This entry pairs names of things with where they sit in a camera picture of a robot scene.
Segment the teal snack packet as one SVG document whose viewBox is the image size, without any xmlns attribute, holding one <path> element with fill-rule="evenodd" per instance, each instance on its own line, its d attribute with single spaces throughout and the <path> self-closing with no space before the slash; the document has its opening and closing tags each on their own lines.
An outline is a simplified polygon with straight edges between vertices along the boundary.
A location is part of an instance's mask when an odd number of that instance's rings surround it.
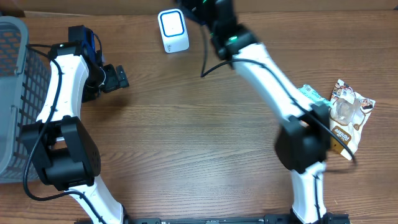
<svg viewBox="0 0 398 224">
<path fill-rule="evenodd" d="M 331 108 L 332 103 L 326 98 L 322 97 L 315 89 L 313 89 L 310 85 L 304 84 L 303 87 L 298 89 L 302 94 L 304 94 L 307 98 L 312 100 L 316 105 L 326 105 Z"/>
</svg>

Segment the beige paper pouch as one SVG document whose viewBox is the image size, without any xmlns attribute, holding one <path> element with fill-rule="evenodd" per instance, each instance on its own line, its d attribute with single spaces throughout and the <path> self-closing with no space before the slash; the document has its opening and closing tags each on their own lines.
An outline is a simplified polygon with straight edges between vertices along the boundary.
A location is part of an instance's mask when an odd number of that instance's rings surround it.
<svg viewBox="0 0 398 224">
<path fill-rule="evenodd" d="M 343 80 L 338 80 L 330 103 L 330 129 L 351 151 L 348 152 L 334 138 L 331 140 L 331 148 L 350 160 L 351 155 L 358 150 L 363 127 L 376 102 L 354 91 Z"/>
</svg>

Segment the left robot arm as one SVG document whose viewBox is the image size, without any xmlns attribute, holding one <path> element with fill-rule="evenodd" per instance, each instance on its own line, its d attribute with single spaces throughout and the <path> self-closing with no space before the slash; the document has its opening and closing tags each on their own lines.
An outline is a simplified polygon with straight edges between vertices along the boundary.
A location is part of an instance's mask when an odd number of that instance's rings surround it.
<svg viewBox="0 0 398 224">
<path fill-rule="evenodd" d="M 83 103 L 129 86 L 124 69 L 104 64 L 100 38 L 83 25 L 69 27 L 67 42 L 48 48 L 44 56 L 52 72 L 45 103 L 21 132 L 29 153 L 24 192 L 42 202 L 69 195 L 90 223 L 132 223 L 102 180 L 99 150 L 80 119 Z"/>
</svg>

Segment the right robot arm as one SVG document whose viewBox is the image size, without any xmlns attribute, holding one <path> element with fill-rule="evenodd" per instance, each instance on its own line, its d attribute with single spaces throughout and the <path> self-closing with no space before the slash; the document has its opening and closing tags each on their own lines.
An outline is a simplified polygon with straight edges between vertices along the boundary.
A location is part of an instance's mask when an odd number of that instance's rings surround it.
<svg viewBox="0 0 398 224">
<path fill-rule="evenodd" d="M 290 171 L 298 223 L 328 223 L 323 202 L 323 173 L 330 148 L 326 105 L 316 105 L 284 75 L 253 31 L 238 22 L 232 1 L 184 1 L 188 18 L 210 31 L 211 44 L 223 65 L 229 65 L 258 92 L 275 114 L 280 133 L 275 153 Z"/>
</svg>

